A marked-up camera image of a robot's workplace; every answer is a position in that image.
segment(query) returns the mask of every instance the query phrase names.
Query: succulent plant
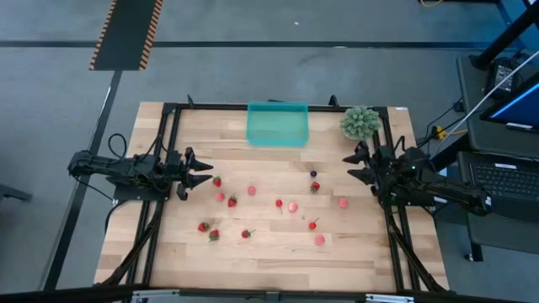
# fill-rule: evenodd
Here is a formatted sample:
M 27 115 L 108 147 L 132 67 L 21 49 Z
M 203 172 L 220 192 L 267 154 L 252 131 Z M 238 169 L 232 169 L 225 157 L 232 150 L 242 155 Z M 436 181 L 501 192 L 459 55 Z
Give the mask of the succulent plant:
M 364 140 L 380 128 L 378 113 L 365 106 L 346 109 L 340 121 L 340 129 L 351 140 Z

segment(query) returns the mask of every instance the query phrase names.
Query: white cable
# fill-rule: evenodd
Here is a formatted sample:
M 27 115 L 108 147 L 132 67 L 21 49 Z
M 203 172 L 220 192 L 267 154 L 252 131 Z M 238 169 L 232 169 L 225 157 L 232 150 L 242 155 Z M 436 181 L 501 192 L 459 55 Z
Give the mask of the white cable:
M 444 137 L 444 139 L 442 139 L 442 141 L 440 142 L 440 144 L 438 145 L 438 148 L 436 149 L 436 152 L 435 152 L 435 155 L 438 154 L 438 152 L 440 151 L 441 149 L 441 146 L 444 144 L 444 141 L 449 137 L 449 135 L 453 134 L 453 132 L 459 127 L 462 125 L 462 123 L 464 123 L 464 121 L 466 121 L 468 118 L 470 118 L 470 116 L 473 114 L 473 112 L 475 112 L 479 106 L 481 106 L 481 104 L 483 104 L 483 102 L 485 102 L 486 99 L 488 99 L 488 97 L 490 97 L 490 95 L 492 93 L 494 93 L 494 91 L 496 91 L 496 89 L 498 89 L 502 84 L 504 84 L 504 82 L 509 79 L 510 77 L 512 77 L 516 72 L 518 72 L 524 65 L 526 65 L 526 63 L 528 63 L 529 61 L 531 61 L 531 59 L 533 59 L 535 56 L 539 55 L 539 50 L 536 51 L 535 54 L 533 54 L 531 57 L 529 57 L 526 61 L 522 62 L 522 64 L 520 64 L 514 71 L 511 72 L 511 74 L 509 74 L 507 77 L 504 78 L 504 80 L 502 80 L 500 83 L 498 83 L 498 85 L 496 85 L 490 92 L 488 92 L 485 97 L 479 101 L 478 105 L 476 105 L 472 110 L 470 110 L 470 112 L 464 117 L 464 119 L 461 120 L 461 122 L 457 123 L 455 127 L 453 127 L 453 129 L 449 132 L 449 134 Z

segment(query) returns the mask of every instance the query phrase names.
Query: plastic container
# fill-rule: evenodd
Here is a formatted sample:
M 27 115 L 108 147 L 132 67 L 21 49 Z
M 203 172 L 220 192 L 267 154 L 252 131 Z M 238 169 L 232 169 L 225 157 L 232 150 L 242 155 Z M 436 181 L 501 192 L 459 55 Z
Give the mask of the plastic container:
M 247 140 L 253 146 L 305 146 L 309 106 L 302 102 L 249 102 Z

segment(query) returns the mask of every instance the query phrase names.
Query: wooden table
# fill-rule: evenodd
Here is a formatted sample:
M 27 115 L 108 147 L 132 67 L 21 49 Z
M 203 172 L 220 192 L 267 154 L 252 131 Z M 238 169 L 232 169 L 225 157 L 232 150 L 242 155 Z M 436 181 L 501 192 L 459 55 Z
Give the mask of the wooden table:
M 152 143 L 162 103 L 141 103 L 129 145 L 129 155 L 142 154 Z M 393 138 L 415 142 L 408 110 L 389 108 Z M 182 110 L 176 149 L 192 146 L 198 159 L 213 165 L 221 190 L 236 194 L 228 208 L 217 202 L 210 181 L 165 204 L 153 265 L 151 286 L 236 290 L 395 291 L 387 229 L 382 208 L 369 187 L 346 173 L 360 166 L 341 162 L 356 142 L 339 130 L 342 113 L 309 113 L 310 140 L 303 148 L 254 148 L 245 138 L 247 111 Z M 172 119 L 169 119 L 168 130 Z M 381 132 L 382 144 L 385 142 Z M 322 185 L 311 194 L 309 172 Z M 247 188 L 257 189 L 255 196 Z M 338 200 L 348 198 L 341 209 Z M 284 202 L 283 212 L 275 200 Z M 286 206 L 298 204 L 290 213 Z M 112 274 L 131 249 L 141 209 L 140 201 L 121 206 L 111 217 L 95 281 Z M 317 229 L 310 231 L 310 221 Z M 434 222 L 419 207 L 408 207 L 414 251 L 435 279 L 447 287 Z M 202 221 L 218 228 L 221 239 L 208 241 L 197 231 Z M 249 239 L 242 230 L 256 230 Z M 322 234 L 325 245 L 314 238 Z M 141 280 L 143 252 L 136 281 Z M 401 252 L 405 284 L 408 266 Z

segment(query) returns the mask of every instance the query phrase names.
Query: floor tape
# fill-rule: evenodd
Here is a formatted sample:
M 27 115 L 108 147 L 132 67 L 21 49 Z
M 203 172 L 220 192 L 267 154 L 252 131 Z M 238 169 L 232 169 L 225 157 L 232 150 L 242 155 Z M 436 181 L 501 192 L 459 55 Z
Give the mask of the floor tape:
M 146 69 L 162 8 L 163 0 L 113 0 L 90 70 Z

